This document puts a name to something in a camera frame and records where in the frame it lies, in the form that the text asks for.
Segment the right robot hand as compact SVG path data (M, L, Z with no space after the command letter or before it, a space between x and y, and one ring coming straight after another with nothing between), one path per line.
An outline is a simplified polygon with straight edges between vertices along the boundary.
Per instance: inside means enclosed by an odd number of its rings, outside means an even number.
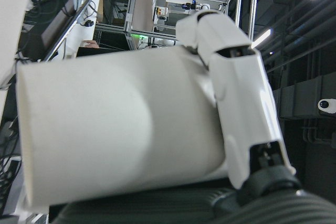
M335 223L290 165L260 52L227 16L203 10L176 37L207 68L222 127L227 188L171 188L68 204L55 223Z

